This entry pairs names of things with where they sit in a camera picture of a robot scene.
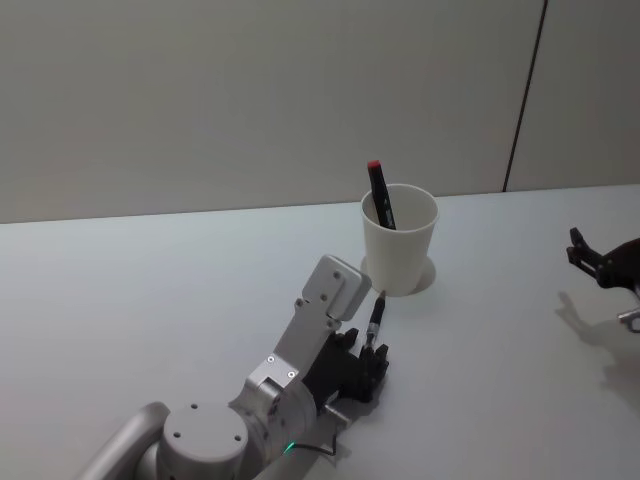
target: white wall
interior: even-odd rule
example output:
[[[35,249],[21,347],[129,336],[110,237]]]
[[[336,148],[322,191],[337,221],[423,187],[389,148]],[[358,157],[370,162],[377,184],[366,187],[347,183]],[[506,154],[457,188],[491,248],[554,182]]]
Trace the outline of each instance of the white wall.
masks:
[[[640,183],[640,2],[549,3],[510,190]]]
[[[0,222],[498,191],[540,6],[4,0]]]

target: cup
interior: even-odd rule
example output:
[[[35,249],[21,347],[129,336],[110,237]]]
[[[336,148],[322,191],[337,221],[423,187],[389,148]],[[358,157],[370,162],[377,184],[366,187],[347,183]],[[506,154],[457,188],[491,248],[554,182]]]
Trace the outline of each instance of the cup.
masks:
[[[380,226],[371,191],[362,197],[367,274],[373,288],[402,297],[413,292],[425,267],[438,205],[426,190],[391,183],[387,185],[396,230]]]

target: white table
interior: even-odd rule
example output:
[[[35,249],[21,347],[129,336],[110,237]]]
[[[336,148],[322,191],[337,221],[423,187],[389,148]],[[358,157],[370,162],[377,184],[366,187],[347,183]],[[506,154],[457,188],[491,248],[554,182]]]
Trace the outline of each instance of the white table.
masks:
[[[614,320],[635,300],[565,247],[571,226],[601,251],[639,237],[640,186],[439,204],[435,282],[387,304],[379,405],[336,464],[299,451],[261,478],[637,479],[640,336]],[[0,478],[69,479],[149,401],[233,398],[318,258],[360,264],[358,209],[0,226]]]

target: pen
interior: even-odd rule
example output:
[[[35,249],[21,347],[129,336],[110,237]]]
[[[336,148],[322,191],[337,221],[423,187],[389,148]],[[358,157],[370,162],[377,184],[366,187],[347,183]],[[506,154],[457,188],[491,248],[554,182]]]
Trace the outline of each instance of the pen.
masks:
[[[393,212],[391,211],[391,201],[389,200],[387,185],[384,183],[384,177],[382,176],[382,166],[378,160],[374,160],[367,164],[367,170],[369,170],[371,196],[376,206],[378,222],[380,226],[384,228],[395,230],[396,222],[393,219]]]
[[[364,348],[373,349],[373,344],[378,336],[380,330],[380,322],[382,321],[382,312],[384,312],[384,306],[386,304],[386,292],[383,290],[380,292],[376,303],[373,306],[373,312],[371,313],[371,319],[369,320],[369,326],[367,327],[367,342]]]

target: black robotic claw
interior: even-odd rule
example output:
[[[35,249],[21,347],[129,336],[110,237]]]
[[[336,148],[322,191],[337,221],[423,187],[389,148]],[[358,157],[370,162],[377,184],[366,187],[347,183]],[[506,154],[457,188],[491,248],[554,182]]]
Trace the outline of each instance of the black robotic claw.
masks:
[[[344,334],[331,334],[304,377],[303,383],[313,395],[318,410],[336,393],[339,398],[368,403],[382,382],[389,366],[389,348],[381,345],[374,351],[363,347],[356,357],[349,350],[357,337],[355,328]]]
[[[601,288],[622,287],[640,296],[640,238],[601,255],[587,245],[577,228],[572,228],[570,235],[573,245],[567,248],[570,263],[595,278]],[[640,333],[633,320],[632,316],[621,317],[631,332]]]

